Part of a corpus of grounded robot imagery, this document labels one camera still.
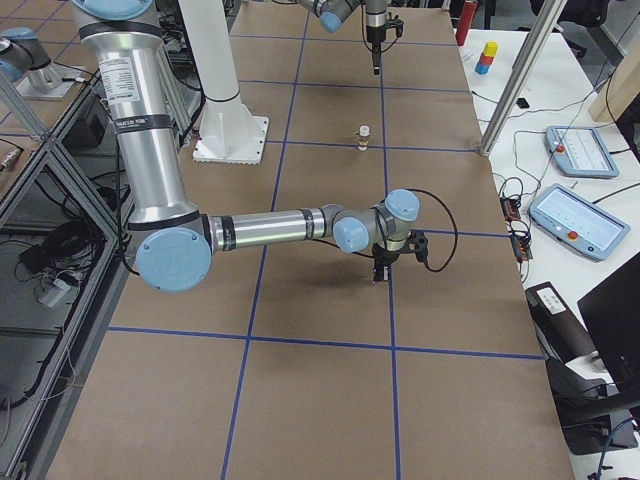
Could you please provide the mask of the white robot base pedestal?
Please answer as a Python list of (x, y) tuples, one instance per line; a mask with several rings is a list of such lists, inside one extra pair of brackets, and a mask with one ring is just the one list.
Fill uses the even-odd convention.
[(201, 89), (206, 100), (194, 159), (258, 164), (269, 126), (244, 105), (221, 1), (179, 3)]

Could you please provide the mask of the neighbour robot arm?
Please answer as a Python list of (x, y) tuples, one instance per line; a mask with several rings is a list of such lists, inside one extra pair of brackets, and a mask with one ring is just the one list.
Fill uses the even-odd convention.
[(33, 30), (15, 27), (1, 32), (1, 75), (28, 99), (59, 100), (87, 78), (77, 68), (53, 62)]

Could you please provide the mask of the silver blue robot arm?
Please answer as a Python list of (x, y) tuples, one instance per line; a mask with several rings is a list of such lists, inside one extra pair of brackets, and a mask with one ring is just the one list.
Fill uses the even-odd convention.
[(387, 31), (392, 28), (392, 20), (387, 13), (387, 2), (382, 0), (333, 0), (333, 1), (297, 1), (297, 4), (308, 10), (329, 33), (335, 33), (358, 7), (363, 9), (365, 27), (365, 45), (372, 57), (373, 74), (381, 73), (383, 55), (382, 44), (387, 38)]
[[(134, 196), (129, 228), (139, 241), (135, 263), (148, 285), (183, 292), (207, 276), (216, 252), (298, 241), (334, 241), (349, 254), (370, 249), (376, 280), (403, 254), (426, 260), (426, 237), (413, 227), (420, 203), (405, 189), (364, 211), (330, 204), (237, 216), (201, 213), (181, 176), (162, 89), (155, 3), (76, 1), (72, 8), (81, 42), (98, 61)], [(222, 4), (183, 1), (179, 8), (205, 102), (196, 159), (258, 163), (269, 121), (241, 100)]]

